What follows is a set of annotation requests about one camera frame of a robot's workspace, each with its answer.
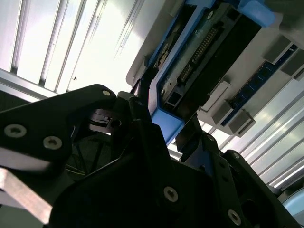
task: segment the blue connector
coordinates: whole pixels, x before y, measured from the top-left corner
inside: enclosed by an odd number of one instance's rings
[[[237,10],[262,27],[271,25],[276,17],[264,0],[241,0]]]

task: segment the metal strip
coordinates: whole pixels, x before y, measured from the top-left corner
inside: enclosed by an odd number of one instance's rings
[[[4,190],[43,224],[49,222],[52,206],[4,168],[0,168],[0,189]]]
[[[294,177],[297,173],[301,172],[303,169],[304,158],[288,170],[285,170],[283,174],[274,178],[269,185],[273,186],[274,188],[281,188],[285,183],[287,183],[292,177]]]
[[[242,153],[242,156],[248,156],[255,148],[253,143],[263,141],[263,133],[287,112],[291,101],[296,103],[302,96],[300,95],[304,88],[304,80],[297,82],[291,80],[254,118],[256,124],[246,132],[241,138],[234,137],[223,148],[226,150],[235,150]]]
[[[56,96],[57,94],[0,69],[0,90],[29,102]]]
[[[18,76],[36,84],[40,81],[58,7],[59,0],[29,2],[19,65],[15,67]]]
[[[0,68],[10,71],[22,0],[2,0],[0,7]]]
[[[80,12],[78,23],[71,40],[65,64],[58,80],[56,92],[63,94],[67,91],[79,56],[85,46],[85,41],[90,37],[89,30],[94,26],[94,19],[98,18],[94,13],[99,0],[85,1]]]
[[[275,163],[271,168],[269,168],[266,172],[260,175],[261,179],[268,183],[274,178],[278,176],[278,174],[282,173],[282,170],[287,170],[290,166],[298,162],[303,158],[303,147],[304,142],[294,148],[291,152],[289,152],[286,156],[281,158],[278,162]]]
[[[57,14],[56,25],[49,44],[42,78],[46,79],[45,88],[55,90],[73,32],[81,9],[82,0],[62,0]]]
[[[288,128],[288,131],[283,129],[283,138],[279,139],[273,147],[262,154],[262,156],[259,156],[259,158],[251,164],[256,173],[260,175],[263,174],[304,140],[304,122],[302,122],[304,120],[304,108],[302,109],[301,116],[300,124],[294,119],[294,121],[292,121],[294,125],[285,127]]]
[[[138,13],[143,6],[143,2],[144,2],[144,0],[136,0],[133,4],[132,10],[131,10],[131,12],[128,16],[128,19],[122,29],[122,32],[118,38],[118,41],[117,41],[117,44],[115,47],[115,50],[116,50],[115,58],[117,58],[120,55],[122,49],[124,48],[128,38],[129,38],[129,35],[132,31],[132,28],[134,26],[134,23],[137,19]]]

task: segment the black metal bracket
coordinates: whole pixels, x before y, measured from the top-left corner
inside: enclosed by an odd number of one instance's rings
[[[0,166],[58,174],[72,153],[79,124],[96,109],[110,110],[115,101],[111,90],[92,85],[0,113]]]

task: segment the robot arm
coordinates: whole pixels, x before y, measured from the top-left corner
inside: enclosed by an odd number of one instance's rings
[[[92,85],[2,112],[0,128],[3,193],[51,228],[300,227],[237,152],[223,155],[202,130],[184,162],[171,159],[132,94]],[[92,131],[111,134],[112,160],[72,183],[72,143]]]

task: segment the wire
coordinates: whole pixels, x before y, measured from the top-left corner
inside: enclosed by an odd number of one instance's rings
[[[75,172],[75,171],[72,171],[72,170],[69,170],[69,169],[66,169],[66,170],[69,171],[69,172],[71,172],[71,173],[74,173],[74,174],[85,176],[85,174],[81,173],[81,172]]]
[[[85,160],[84,160],[84,158],[83,158],[83,156],[82,156],[82,154],[81,154],[80,147],[79,147],[79,144],[78,144],[78,143],[76,144],[76,150],[77,150],[77,153],[78,153],[80,162],[81,162],[81,166],[84,168],[85,175],[87,175],[88,172],[87,172]]]

